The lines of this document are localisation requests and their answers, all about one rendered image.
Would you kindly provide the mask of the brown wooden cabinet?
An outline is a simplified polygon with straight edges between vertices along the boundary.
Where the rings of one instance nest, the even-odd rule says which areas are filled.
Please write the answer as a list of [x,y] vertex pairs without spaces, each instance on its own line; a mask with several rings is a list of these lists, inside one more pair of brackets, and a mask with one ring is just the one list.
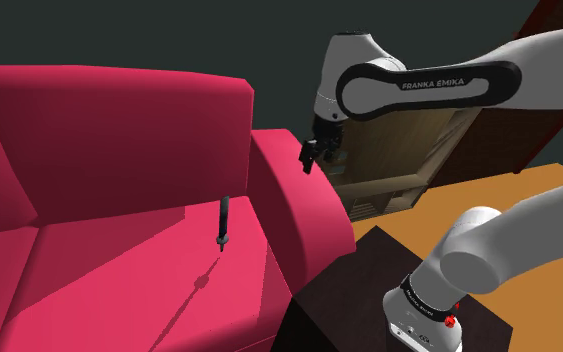
[[[560,29],[563,0],[539,0],[513,40]],[[563,110],[399,111],[345,120],[335,160],[318,159],[358,221],[412,208],[431,187],[518,173],[562,128]]]

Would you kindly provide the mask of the dark grey pen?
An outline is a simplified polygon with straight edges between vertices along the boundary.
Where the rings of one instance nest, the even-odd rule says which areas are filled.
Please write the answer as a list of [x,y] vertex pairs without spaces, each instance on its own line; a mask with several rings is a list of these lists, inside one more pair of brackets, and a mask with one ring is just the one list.
[[228,228],[229,202],[230,202],[229,196],[225,196],[220,200],[219,233],[216,238],[216,242],[219,245],[220,252],[224,251],[224,246],[228,242],[227,228]]

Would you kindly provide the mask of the pink red sofa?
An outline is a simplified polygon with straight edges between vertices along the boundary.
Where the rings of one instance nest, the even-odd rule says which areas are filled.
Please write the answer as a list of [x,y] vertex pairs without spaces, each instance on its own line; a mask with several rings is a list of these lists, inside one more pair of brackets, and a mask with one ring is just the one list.
[[240,78],[0,65],[0,352],[270,352],[355,240],[253,100]]

